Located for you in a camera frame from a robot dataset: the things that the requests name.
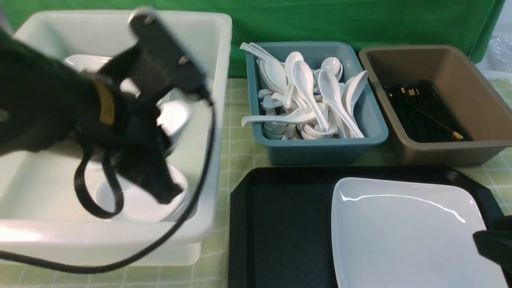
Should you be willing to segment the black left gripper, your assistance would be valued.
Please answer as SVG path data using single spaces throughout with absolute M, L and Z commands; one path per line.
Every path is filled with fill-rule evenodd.
M 130 79 L 139 56 L 134 44 L 103 65 L 99 74 L 110 80 L 115 90 L 120 90 L 123 80 Z M 158 102 L 143 104 L 139 95 L 122 94 L 128 117 L 128 143 L 115 157 L 114 166 L 123 176 L 140 176 L 140 187 L 144 191 L 159 204 L 170 204 L 183 192 L 183 188 L 174 182 L 165 161 L 172 151 L 170 141 L 157 124 L 160 116 Z

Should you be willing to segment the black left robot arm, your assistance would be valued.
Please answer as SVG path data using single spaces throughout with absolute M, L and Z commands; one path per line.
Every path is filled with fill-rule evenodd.
M 158 102 L 172 89 L 212 105 L 205 77 L 165 28 L 135 30 L 136 43 L 97 72 L 78 72 L 1 32 L 1 155 L 50 151 L 80 160 L 74 186 L 92 205 L 85 168 L 101 162 L 161 204 L 179 190 L 166 168 L 169 133 Z

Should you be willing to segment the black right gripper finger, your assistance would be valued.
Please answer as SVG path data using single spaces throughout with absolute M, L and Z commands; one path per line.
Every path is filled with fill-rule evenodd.
M 512 271 L 512 216 L 497 218 L 489 230 L 472 235 L 479 255 Z

